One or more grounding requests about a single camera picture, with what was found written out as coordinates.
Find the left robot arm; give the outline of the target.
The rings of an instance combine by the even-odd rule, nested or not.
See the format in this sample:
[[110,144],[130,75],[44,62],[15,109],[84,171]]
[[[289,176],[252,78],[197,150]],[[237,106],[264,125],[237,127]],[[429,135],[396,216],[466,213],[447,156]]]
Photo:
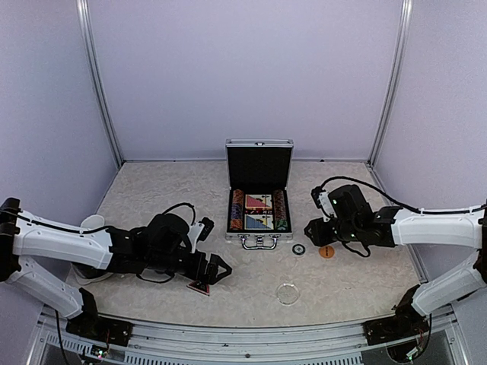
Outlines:
[[99,338],[107,323],[98,315],[94,296],[68,286],[34,257],[80,264],[102,273],[140,276],[150,270],[214,285],[229,276],[232,268],[219,255],[197,249],[213,227],[207,217],[188,224],[170,209],[131,230],[76,227],[44,220],[22,210],[18,199],[7,198],[1,205],[1,280],[75,320],[90,338]]

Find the single green poker chip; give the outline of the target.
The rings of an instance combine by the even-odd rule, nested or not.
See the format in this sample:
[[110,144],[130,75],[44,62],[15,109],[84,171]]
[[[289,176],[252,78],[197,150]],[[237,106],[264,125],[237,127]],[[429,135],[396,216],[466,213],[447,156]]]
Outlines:
[[295,244],[292,246],[292,252],[297,256],[302,256],[303,254],[305,254],[306,249],[301,244]]

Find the aluminium poker case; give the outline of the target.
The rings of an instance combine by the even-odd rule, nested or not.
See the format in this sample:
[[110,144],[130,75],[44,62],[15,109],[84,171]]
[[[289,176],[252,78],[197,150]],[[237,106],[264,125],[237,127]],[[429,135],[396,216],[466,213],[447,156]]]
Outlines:
[[228,139],[228,218],[225,238],[245,250],[274,250],[293,238],[288,179],[291,139]]

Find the blue playing card deck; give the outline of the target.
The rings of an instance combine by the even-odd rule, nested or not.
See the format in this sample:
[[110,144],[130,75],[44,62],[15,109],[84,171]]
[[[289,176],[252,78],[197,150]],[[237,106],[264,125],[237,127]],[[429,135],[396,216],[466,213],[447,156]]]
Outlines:
[[274,230],[273,216],[270,214],[246,214],[245,230]]

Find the red playing card deck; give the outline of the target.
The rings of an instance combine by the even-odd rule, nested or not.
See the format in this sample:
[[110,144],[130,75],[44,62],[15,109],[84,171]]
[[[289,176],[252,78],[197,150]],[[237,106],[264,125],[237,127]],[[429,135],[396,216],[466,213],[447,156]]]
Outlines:
[[273,209],[272,196],[248,194],[245,196],[245,208],[251,211],[271,211]]

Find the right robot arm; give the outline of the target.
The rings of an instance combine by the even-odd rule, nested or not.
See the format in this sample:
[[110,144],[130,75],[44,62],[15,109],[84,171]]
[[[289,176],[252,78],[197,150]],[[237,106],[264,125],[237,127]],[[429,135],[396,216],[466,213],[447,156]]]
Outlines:
[[486,287],[486,206],[426,211],[394,202],[373,211],[357,185],[331,192],[317,186],[311,197],[322,218],[309,222],[304,233],[318,247],[360,243],[367,258],[372,246],[393,248],[416,244],[464,246],[473,253],[446,273],[407,291],[389,321],[390,332],[406,337],[437,308]]

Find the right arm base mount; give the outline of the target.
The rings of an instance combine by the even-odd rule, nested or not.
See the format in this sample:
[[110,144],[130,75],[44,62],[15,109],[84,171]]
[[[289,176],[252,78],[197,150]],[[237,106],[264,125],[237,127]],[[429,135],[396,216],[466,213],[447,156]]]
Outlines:
[[392,316],[366,321],[362,327],[369,346],[420,335],[430,330],[426,316],[417,313],[410,303],[400,304]]

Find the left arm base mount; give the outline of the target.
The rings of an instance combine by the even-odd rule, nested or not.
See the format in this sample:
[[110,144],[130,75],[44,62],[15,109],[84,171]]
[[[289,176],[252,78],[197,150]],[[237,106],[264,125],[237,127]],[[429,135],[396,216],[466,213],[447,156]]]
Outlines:
[[66,331],[82,338],[127,347],[133,324],[120,319],[101,316],[97,311],[94,295],[84,288],[80,289],[83,303],[81,313],[68,319]]

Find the green poker chip stack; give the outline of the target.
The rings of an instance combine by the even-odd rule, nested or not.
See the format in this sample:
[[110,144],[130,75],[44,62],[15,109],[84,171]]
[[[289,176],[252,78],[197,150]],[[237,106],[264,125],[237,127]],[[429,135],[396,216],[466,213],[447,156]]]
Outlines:
[[288,221],[287,220],[277,220],[275,222],[275,230],[278,230],[278,231],[288,230]]

